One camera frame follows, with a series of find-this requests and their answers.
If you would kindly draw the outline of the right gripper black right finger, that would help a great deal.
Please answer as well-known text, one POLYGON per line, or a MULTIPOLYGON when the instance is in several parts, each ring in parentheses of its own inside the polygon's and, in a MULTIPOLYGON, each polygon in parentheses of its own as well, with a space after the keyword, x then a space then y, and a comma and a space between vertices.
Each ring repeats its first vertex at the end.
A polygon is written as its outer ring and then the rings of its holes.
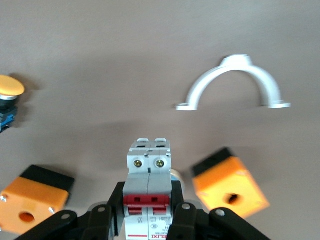
POLYGON ((170 240, 268 240, 269 238, 235 212, 218 207, 206 213, 183 197, 182 185, 172 181, 174 215, 170 240))

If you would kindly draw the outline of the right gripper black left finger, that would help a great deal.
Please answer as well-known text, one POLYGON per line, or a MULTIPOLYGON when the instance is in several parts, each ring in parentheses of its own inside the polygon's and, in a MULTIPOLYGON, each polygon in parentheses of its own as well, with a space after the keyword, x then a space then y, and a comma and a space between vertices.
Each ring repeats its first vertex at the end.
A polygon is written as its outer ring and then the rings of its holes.
POLYGON ((107 203, 97 203, 84 215, 62 210, 39 223, 18 240, 113 240, 124 221, 123 188, 118 182, 107 203))

